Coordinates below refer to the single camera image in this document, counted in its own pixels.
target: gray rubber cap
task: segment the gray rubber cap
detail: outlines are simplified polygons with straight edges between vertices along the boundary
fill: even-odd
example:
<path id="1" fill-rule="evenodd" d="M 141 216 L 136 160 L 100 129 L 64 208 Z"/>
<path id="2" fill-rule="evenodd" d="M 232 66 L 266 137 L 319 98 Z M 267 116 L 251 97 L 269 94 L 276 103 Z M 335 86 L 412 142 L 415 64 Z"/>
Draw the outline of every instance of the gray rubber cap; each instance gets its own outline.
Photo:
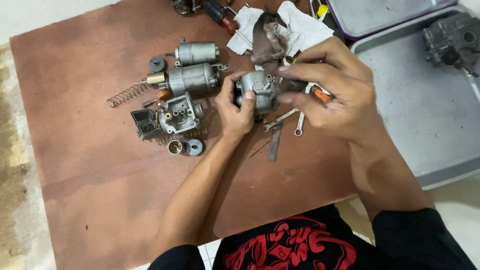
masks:
<path id="1" fill-rule="evenodd" d="M 160 72 L 165 68 L 165 61 L 160 56 L 154 56 L 148 62 L 148 67 L 152 72 Z"/>
<path id="2" fill-rule="evenodd" d="M 191 156 L 198 156 L 204 150 L 204 144 L 201 140 L 192 139 L 187 142 L 187 153 Z"/>

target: aluminum tray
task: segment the aluminum tray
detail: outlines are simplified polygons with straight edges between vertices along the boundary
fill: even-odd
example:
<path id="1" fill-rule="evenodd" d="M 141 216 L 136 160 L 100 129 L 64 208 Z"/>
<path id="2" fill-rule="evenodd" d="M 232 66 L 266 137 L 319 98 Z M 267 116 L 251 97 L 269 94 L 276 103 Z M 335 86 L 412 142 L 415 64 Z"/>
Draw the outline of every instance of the aluminum tray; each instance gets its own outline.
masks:
<path id="1" fill-rule="evenodd" d="M 327 0 L 346 38 L 358 40 L 456 5 L 457 0 Z"/>
<path id="2" fill-rule="evenodd" d="M 358 41 L 388 132 L 423 187 L 480 169 L 480 79 L 426 62 L 421 30 L 449 7 Z"/>

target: combination wrench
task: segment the combination wrench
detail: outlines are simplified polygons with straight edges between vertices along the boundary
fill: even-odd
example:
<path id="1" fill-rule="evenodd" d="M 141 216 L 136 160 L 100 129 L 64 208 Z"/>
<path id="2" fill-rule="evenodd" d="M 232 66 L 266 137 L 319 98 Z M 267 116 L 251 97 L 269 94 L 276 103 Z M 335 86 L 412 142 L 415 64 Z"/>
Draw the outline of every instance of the combination wrench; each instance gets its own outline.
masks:
<path id="1" fill-rule="evenodd" d="M 272 127 L 274 127 L 275 125 L 277 125 L 278 123 L 282 122 L 285 118 L 287 118 L 288 116 L 296 113 L 300 111 L 299 109 L 297 108 L 294 108 L 292 109 L 291 111 L 287 112 L 286 114 L 280 116 L 278 119 L 276 119 L 275 121 L 271 122 L 270 124 L 265 124 L 263 125 L 262 127 L 264 128 L 264 132 L 268 132 Z"/>
<path id="2" fill-rule="evenodd" d="M 305 94 L 310 93 L 311 86 L 307 86 L 305 88 Z M 305 114 L 301 111 L 300 112 L 300 117 L 299 117 L 299 123 L 297 124 L 297 129 L 294 131 L 295 136 L 301 136 L 303 134 L 303 130 L 301 129 L 303 127 L 303 119 L 305 119 Z"/>

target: hand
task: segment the hand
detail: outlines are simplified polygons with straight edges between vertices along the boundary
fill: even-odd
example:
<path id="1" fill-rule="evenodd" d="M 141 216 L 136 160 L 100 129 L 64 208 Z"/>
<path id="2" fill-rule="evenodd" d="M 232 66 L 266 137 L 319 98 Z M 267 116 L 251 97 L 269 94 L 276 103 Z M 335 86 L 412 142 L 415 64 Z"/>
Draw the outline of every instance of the hand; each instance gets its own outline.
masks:
<path id="1" fill-rule="evenodd" d="M 245 72 L 235 72 L 223 82 L 222 91 L 215 98 L 218 113 L 222 120 L 222 135 L 241 139 L 253 127 L 253 110 L 255 109 L 256 95 L 253 91 L 245 92 L 241 110 L 233 105 L 233 87 Z"/>
<path id="2" fill-rule="evenodd" d="M 335 96 L 326 104 L 305 94 L 280 96 L 282 103 L 290 103 L 304 112 L 312 126 L 356 143 L 371 140 L 378 132 L 386 133 L 375 105 L 371 69 L 337 37 L 304 51 L 294 64 L 280 67 L 278 74 L 288 79 L 318 83 Z"/>

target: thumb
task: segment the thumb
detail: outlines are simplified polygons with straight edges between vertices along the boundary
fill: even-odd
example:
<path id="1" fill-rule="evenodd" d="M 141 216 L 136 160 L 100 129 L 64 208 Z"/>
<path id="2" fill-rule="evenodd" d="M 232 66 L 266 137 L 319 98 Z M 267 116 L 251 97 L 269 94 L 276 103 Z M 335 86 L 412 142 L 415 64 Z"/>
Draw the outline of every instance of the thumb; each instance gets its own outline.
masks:
<path id="1" fill-rule="evenodd" d="M 252 117 L 253 111 L 255 110 L 256 100 L 257 96 L 255 95 L 255 92 L 251 90 L 245 92 L 241 101 L 240 115 L 243 117 Z"/>
<path id="2" fill-rule="evenodd" d="M 280 95 L 280 102 L 291 104 L 302 111 L 310 121 L 322 117 L 326 108 L 310 95 L 302 93 L 285 93 Z"/>

